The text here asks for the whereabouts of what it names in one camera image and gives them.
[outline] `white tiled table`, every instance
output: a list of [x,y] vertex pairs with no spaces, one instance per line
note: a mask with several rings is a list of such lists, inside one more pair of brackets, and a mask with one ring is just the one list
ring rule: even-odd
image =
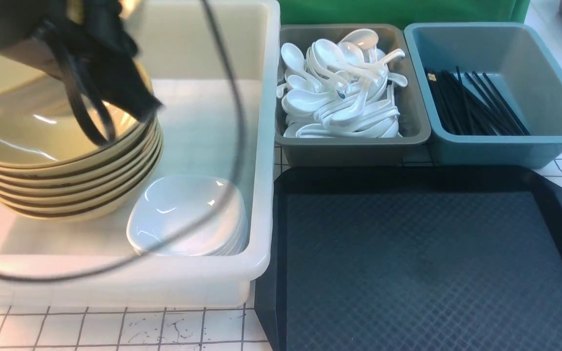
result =
[[[526,24],[562,67],[557,8],[558,0],[532,0]],[[406,167],[430,165],[427,147],[403,160]],[[288,168],[277,147],[275,176]],[[537,172],[562,186],[562,155]],[[253,310],[253,289],[247,304],[229,310],[5,307],[0,309],[0,351],[270,351]]]

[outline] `textured tray surface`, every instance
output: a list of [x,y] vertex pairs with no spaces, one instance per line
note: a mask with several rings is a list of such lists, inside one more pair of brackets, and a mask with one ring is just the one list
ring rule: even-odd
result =
[[531,193],[287,196],[287,349],[562,351]]

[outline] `green backdrop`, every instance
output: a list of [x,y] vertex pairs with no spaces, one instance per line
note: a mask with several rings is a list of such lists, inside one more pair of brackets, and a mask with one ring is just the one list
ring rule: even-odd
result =
[[524,22],[529,0],[279,0],[281,24]]

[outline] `white plastic bin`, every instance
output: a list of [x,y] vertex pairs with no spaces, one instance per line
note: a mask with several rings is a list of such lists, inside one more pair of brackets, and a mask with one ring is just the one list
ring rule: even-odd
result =
[[[250,213],[245,251],[230,257],[152,257],[115,273],[58,285],[0,282],[0,305],[234,307],[270,260],[274,114],[279,60],[275,0],[211,0],[239,78],[248,147],[238,187]],[[236,150],[234,102],[199,0],[150,0],[136,40],[166,108],[151,181],[167,174],[228,178]],[[125,237],[135,199],[76,224],[18,217],[0,205],[0,271],[73,273],[134,254]]]

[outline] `blue bin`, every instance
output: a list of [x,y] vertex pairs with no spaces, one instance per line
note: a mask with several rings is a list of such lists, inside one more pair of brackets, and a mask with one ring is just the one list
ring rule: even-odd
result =
[[[404,30],[440,164],[538,169],[562,153],[562,70],[533,29],[517,23],[426,23]],[[487,73],[531,136],[458,136],[442,127],[424,69]]]

